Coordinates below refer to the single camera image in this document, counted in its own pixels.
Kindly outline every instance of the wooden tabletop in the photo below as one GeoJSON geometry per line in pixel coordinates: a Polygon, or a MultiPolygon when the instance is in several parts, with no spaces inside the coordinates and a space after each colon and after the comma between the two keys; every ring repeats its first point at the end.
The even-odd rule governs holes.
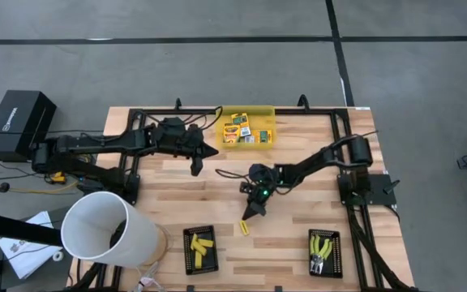
{"type": "MultiPolygon", "coordinates": [[[[120,134],[126,128],[128,107],[112,107],[105,124],[105,135],[120,134]]],[[[368,109],[349,108],[352,131],[364,134],[375,129],[368,109]]],[[[347,212],[340,202],[336,184],[336,167],[325,168],[308,176],[288,195],[274,195],[267,204],[265,217],[247,221],[250,235],[244,236],[239,221],[246,207],[246,194],[239,192],[238,180],[222,178],[216,168],[245,174],[253,163],[298,163],[332,143],[328,116],[277,115],[277,142],[269,151],[235,151],[220,153],[204,160],[198,177],[192,177],[191,162],[167,155],[144,157],[139,163],[141,187],[136,208],[151,220],[163,225],[174,237],[174,245],[161,261],[156,280],[167,290],[274,290],[334,291],[359,290],[347,212]],[[182,230],[214,225],[219,271],[187,276],[183,256],[182,230]],[[309,229],[337,230],[341,233],[343,278],[309,276],[309,229]]],[[[216,147],[215,129],[204,132],[208,144],[216,147]]],[[[371,141],[374,164],[371,173],[382,173],[383,157],[376,135],[371,141]]],[[[102,167],[118,165],[118,154],[99,155],[102,167]]],[[[413,285],[405,245],[397,218],[385,207],[369,206],[375,242],[381,256],[407,285],[413,285]]],[[[368,255],[364,250],[366,274],[374,285],[368,255]]],[[[91,263],[84,262],[81,274],[91,263]]],[[[71,265],[75,279],[76,260],[71,265]]],[[[147,267],[140,267],[143,272],[147,267]]],[[[108,267],[106,285],[112,277],[108,267]]],[[[139,280],[134,269],[124,269],[120,290],[130,290],[139,280]]]]}

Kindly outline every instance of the gray floor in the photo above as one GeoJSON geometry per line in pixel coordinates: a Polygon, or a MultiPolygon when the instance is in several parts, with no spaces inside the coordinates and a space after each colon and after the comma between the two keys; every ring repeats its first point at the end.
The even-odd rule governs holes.
{"type": "MultiPolygon", "coordinates": [[[[467,35],[467,1],[336,0],[342,36],[467,35]]],[[[0,0],[0,38],[330,35],[323,1],[0,0]]],[[[467,291],[467,42],[343,44],[356,105],[373,109],[419,288],[467,291]]],[[[343,105],[331,43],[0,46],[7,89],[43,91],[52,128],[101,129],[111,105],[343,105]]],[[[13,174],[0,168],[0,175],[13,174]]],[[[40,179],[16,187],[45,187],[40,179]]],[[[21,218],[77,195],[0,193],[21,218]]],[[[56,289],[57,280],[15,291],[56,289]]]]}

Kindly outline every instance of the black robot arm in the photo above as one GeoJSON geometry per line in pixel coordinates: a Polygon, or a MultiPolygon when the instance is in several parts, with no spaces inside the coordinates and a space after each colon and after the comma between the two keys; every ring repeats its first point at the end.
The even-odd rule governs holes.
{"type": "Polygon", "coordinates": [[[58,171],[95,181],[92,186],[79,185],[84,192],[108,190],[134,204],[138,192],[139,176],[126,174],[118,167],[104,169],[81,161],[80,154],[121,153],[131,157],[144,157],[154,153],[191,158],[191,174],[197,176],[203,168],[203,159],[218,151],[204,143],[203,131],[196,124],[186,129],[180,118],[165,118],[157,125],[120,135],[80,137],[60,136],[48,138],[32,146],[32,169],[39,174],[58,171]]]}
{"type": "Polygon", "coordinates": [[[248,194],[248,205],[242,216],[243,220],[256,214],[266,214],[266,202],[273,192],[281,195],[291,191],[303,182],[304,178],[327,166],[338,166],[343,170],[366,168],[372,165],[371,147],[367,138],[361,135],[346,136],[332,143],[311,157],[297,164],[276,164],[273,168],[254,164],[248,174],[251,182],[241,182],[240,192],[248,194]],[[338,158],[338,152],[347,146],[350,161],[338,158]],[[285,193],[277,188],[287,188],[285,193]]]}

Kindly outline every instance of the white paper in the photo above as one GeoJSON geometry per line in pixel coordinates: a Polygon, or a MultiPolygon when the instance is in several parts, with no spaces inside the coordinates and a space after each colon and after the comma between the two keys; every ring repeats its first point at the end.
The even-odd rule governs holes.
{"type": "MultiPolygon", "coordinates": [[[[51,220],[49,219],[48,212],[43,211],[38,213],[36,216],[27,220],[28,223],[38,224],[44,227],[53,228],[51,220]]],[[[49,260],[55,252],[60,251],[62,247],[47,247],[41,249],[40,251],[35,251],[40,248],[46,247],[45,244],[39,243],[29,243],[24,240],[10,239],[10,238],[1,238],[0,239],[0,248],[7,257],[10,259],[13,256],[21,254],[24,251],[34,251],[27,252],[22,255],[16,256],[14,259],[10,260],[12,268],[14,268],[15,273],[19,279],[26,279],[33,272],[35,272],[40,266],[42,266],[47,260],[49,260]]]]}

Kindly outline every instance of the white bucket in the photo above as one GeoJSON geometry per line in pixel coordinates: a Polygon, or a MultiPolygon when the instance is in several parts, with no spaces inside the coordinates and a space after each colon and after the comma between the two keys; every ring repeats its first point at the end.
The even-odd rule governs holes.
{"type": "Polygon", "coordinates": [[[81,260],[135,268],[159,249],[156,225],[118,195],[97,191],[77,201],[61,228],[66,251],[81,260]],[[109,248],[111,236],[126,220],[122,237],[109,248]]]}

